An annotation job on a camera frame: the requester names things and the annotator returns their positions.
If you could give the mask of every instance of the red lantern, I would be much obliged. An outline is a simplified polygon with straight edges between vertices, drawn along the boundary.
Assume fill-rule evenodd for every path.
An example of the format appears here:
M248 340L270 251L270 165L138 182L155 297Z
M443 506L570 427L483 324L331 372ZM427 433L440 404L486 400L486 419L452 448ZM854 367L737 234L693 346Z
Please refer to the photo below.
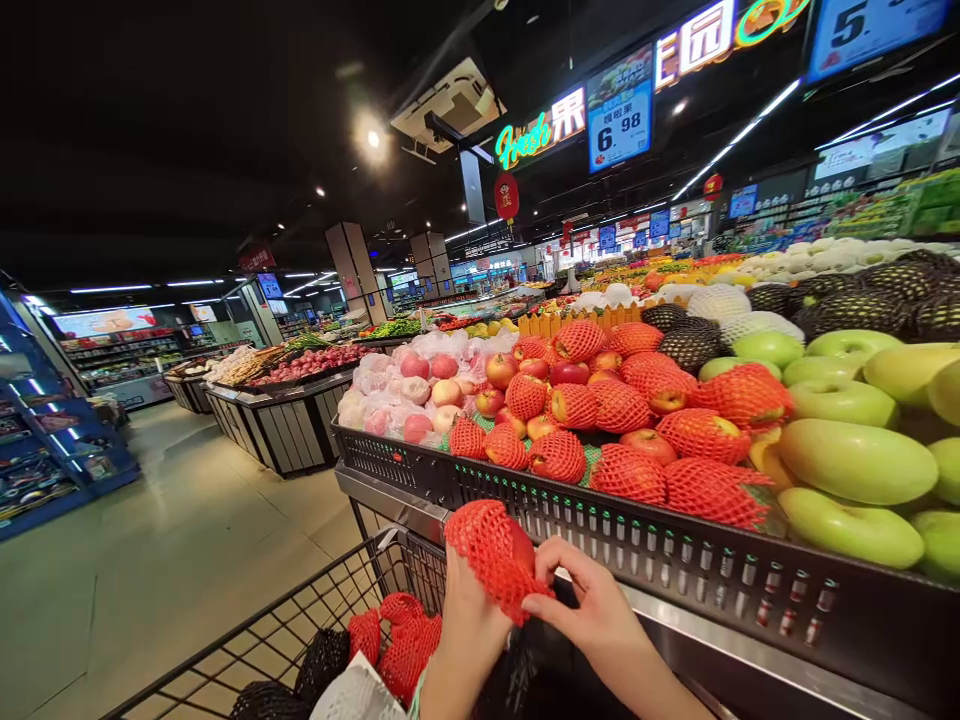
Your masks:
M723 189L723 176L720 173L711 175L703 185L703 194L707 200L716 200Z
M513 218L520 211L520 192L517 190L517 180L510 173L500 173L493 186L493 197L497 204L497 215L513 225Z

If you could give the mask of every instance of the blue shelving unit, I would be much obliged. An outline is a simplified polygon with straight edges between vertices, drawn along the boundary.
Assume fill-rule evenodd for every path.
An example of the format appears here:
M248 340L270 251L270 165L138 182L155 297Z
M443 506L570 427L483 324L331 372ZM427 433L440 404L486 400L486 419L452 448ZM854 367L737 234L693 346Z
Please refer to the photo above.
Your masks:
M0 541L133 482L140 466L0 295Z

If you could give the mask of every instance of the supermarket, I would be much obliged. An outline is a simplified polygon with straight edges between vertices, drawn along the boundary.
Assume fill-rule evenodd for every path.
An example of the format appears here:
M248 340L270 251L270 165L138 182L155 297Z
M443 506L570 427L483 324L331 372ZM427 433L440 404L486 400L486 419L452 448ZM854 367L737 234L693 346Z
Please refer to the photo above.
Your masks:
M4 717L954 717L955 4L368 12L11 85Z

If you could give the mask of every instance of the wire basket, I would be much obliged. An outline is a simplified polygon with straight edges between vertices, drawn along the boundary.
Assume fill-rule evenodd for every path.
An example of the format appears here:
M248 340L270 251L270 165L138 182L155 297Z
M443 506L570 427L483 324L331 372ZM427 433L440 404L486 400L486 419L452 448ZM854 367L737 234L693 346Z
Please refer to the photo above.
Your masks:
M229 718L243 688L277 680L294 688L307 646L321 628L347 630L350 618L408 592L430 615L443 608L443 551L389 526L317 575L137 693L103 720ZM384 647L390 631L381 626Z

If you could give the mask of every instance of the aisle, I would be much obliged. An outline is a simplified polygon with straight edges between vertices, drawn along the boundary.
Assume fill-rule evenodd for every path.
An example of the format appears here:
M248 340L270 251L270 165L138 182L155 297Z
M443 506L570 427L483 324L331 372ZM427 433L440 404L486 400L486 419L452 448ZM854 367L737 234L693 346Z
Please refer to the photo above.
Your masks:
M143 477L0 543L0 715L99 718L360 541L333 471L281 482L210 416L134 413Z

